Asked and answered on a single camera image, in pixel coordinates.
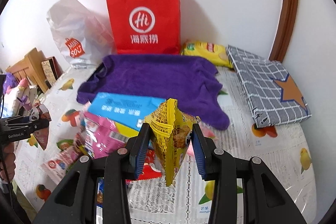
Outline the person's left hand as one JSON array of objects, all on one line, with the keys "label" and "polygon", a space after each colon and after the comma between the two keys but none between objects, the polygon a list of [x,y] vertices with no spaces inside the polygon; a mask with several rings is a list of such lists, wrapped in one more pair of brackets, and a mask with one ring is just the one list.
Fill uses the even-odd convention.
[{"label": "person's left hand", "polygon": [[11,182],[15,176],[15,144],[9,143],[4,149],[4,162],[1,161],[1,179]]}]

